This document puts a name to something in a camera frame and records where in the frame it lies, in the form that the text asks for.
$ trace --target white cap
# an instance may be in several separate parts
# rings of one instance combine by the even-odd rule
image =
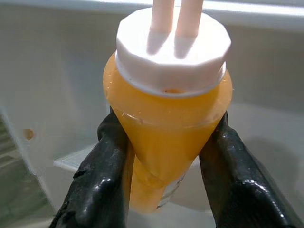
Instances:
[[[182,7],[172,10],[169,31],[164,31],[164,26],[161,31],[153,28],[152,8],[138,10],[120,22],[117,69],[139,90],[164,97],[196,96],[213,89],[223,78],[231,44],[226,29],[200,10],[193,35],[189,25],[178,19],[183,15]]]

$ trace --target bottle cap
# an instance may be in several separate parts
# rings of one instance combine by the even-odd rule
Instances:
[[[189,97],[216,87],[226,72],[231,41],[222,24],[201,13],[202,0],[154,0],[124,18],[116,65],[135,88],[163,97]]]

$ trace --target white label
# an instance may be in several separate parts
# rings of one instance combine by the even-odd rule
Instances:
[[[165,191],[163,192],[163,195],[161,197],[161,201],[159,202],[157,208],[161,208],[162,206],[164,206],[166,203],[169,202],[169,200],[171,199],[173,193],[175,192],[175,190],[179,187],[182,179],[184,178],[185,174],[178,178],[176,181],[172,182],[171,184],[169,184]]]

